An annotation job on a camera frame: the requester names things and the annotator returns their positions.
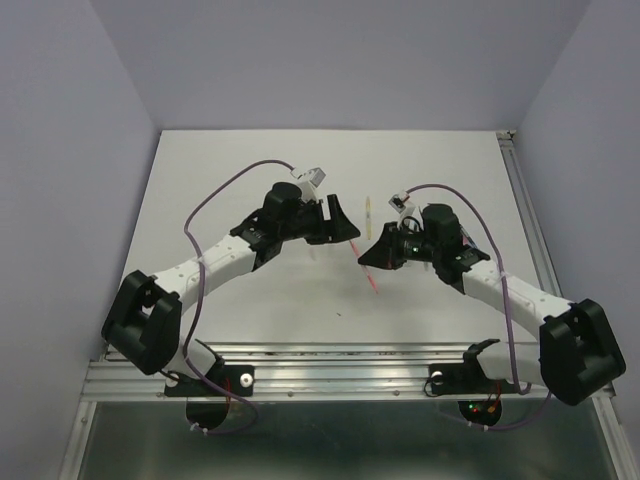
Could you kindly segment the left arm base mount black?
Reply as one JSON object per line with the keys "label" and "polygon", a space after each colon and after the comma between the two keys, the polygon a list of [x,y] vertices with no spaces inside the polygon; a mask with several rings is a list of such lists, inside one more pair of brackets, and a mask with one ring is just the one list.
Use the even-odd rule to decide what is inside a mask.
{"label": "left arm base mount black", "polygon": [[185,398],[221,398],[223,403],[189,403],[185,417],[191,430],[206,437],[245,432],[255,426],[260,413],[250,400],[255,369],[226,364],[206,343],[197,340],[179,349],[162,374],[172,380],[173,391]]}

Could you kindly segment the yellow pen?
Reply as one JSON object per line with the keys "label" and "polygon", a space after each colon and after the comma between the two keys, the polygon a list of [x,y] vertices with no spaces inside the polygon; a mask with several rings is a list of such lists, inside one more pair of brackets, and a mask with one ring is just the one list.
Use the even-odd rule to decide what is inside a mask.
{"label": "yellow pen", "polygon": [[369,196],[365,199],[365,227],[367,240],[371,240],[373,237],[373,224],[372,224],[372,205]]}

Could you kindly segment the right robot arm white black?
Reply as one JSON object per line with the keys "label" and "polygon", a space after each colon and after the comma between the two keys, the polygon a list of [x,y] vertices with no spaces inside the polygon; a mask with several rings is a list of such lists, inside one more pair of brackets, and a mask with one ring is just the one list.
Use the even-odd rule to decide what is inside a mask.
{"label": "right robot arm white black", "polygon": [[386,223],[359,264],[397,270],[408,261],[427,263],[444,284],[509,317],[536,341],[523,347],[498,339],[471,345],[461,361],[430,375],[433,395],[483,394],[494,385],[512,393],[531,384],[575,406],[625,373],[626,362],[597,302],[573,302],[501,272],[489,255],[465,240],[448,205],[429,205],[421,218],[417,228]]}

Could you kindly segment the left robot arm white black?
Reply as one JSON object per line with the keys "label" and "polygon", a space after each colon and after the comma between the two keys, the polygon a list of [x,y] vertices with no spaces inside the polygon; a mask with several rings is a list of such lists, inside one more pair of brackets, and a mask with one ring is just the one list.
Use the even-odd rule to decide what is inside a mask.
{"label": "left robot arm white black", "polygon": [[183,334],[183,314],[200,312],[205,297],[227,282],[252,273],[280,254],[287,241],[309,245],[348,242],[359,229],[336,195],[305,197],[293,183],[277,182],[263,204],[208,250],[167,270],[140,270],[122,281],[101,329],[102,338],[142,373],[161,371],[187,377],[199,393],[215,392],[222,382],[223,359]]}

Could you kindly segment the aluminium right side rail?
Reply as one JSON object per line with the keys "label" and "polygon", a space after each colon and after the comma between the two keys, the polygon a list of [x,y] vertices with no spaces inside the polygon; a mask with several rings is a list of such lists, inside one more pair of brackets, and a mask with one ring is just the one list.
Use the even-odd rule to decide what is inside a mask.
{"label": "aluminium right side rail", "polygon": [[510,254],[507,254],[507,240],[499,243],[506,271],[510,276],[517,276],[526,283],[538,284],[540,290],[563,297],[543,231],[519,165],[513,135],[509,131],[498,131],[496,139],[521,224],[516,229],[516,234],[512,234],[509,240],[518,238],[520,243],[523,243],[525,239],[528,247],[527,254],[522,248],[518,248],[516,252],[511,248]]}

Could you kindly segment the aluminium front rail frame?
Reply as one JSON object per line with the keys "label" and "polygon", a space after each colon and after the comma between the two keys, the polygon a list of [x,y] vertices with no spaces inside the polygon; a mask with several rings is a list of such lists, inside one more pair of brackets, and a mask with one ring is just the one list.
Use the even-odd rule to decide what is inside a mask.
{"label": "aluminium front rail frame", "polygon": [[255,426],[209,438],[192,431],[186,402],[164,394],[118,354],[87,372],[61,470],[64,479],[619,479],[610,400],[546,403],[543,390],[503,400],[504,422],[480,433],[453,398],[423,386],[449,345],[226,345],[256,369]]}

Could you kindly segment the red pen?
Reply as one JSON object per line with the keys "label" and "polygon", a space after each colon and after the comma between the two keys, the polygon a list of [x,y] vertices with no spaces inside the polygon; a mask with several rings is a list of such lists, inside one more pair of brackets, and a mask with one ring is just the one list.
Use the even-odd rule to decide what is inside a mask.
{"label": "red pen", "polygon": [[[356,260],[359,260],[360,251],[359,251],[355,241],[354,240],[350,240],[349,244],[350,244],[351,249],[352,249],[352,251],[353,251],[353,253],[354,253],[355,257],[356,257]],[[369,282],[369,284],[372,287],[373,291],[375,292],[376,295],[378,295],[379,294],[378,286],[377,286],[377,284],[375,282],[375,279],[374,279],[373,275],[370,273],[368,267],[364,266],[364,265],[360,265],[359,263],[358,263],[358,265],[360,266],[361,270],[363,271],[363,273],[364,273],[365,277],[367,278],[367,281]]]}

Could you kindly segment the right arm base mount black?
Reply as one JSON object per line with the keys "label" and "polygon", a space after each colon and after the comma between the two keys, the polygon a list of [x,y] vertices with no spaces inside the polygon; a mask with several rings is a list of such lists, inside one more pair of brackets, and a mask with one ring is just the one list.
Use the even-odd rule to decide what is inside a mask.
{"label": "right arm base mount black", "polygon": [[450,395],[475,395],[475,400],[459,400],[461,420],[471,427],[484,430],[505,430],[497,427],[502,415],[501,396],[516,392],[506,379],[490,379],[481,368],[479,355],[498,344],[497,339],[488,339],[472,344],[457,363],[441,363],[430,368],[423,384],[423,393],[429,398]]}

